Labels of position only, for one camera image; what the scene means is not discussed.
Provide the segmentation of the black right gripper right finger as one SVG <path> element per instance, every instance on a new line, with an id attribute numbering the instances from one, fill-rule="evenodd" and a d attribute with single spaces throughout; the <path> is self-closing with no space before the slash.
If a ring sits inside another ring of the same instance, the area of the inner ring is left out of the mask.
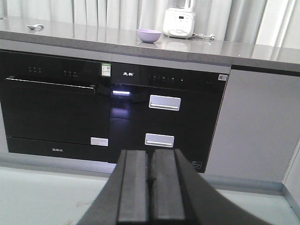
<path id="1" fill-rule="evenodd" d="M 203 179 L 181 152 L 156 149 L 152 158 L 152 218 L 160 225 L 251 225 L 252 216 Z"/>

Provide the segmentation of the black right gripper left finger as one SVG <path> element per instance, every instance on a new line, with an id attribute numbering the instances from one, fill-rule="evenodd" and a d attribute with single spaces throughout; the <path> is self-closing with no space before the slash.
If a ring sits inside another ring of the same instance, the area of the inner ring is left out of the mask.
<path id="1" fill-rule="evenodd" d="M 79 225 L 145 225 L 148 212 L 148 158 L 142 150 L 122 150 L 118 163 Z"/>

